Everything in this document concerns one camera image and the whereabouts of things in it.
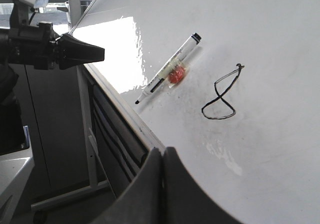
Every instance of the whiteboard marker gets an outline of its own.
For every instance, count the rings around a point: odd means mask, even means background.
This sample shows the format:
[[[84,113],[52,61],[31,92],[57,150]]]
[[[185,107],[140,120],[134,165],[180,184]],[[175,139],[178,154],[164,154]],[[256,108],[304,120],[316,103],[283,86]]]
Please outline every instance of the whiteboard marker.
[[[153,94],[168,77],[168,75],[188,56],[189,53],[191,53],[200,40],[201,37],[197,33],[191,35],[178,49],[178,51],[160,69],[151,82],[148,83],[148,85],[143,89],[142,94],[137,99],[135,104],[140,103],[145,97]]]

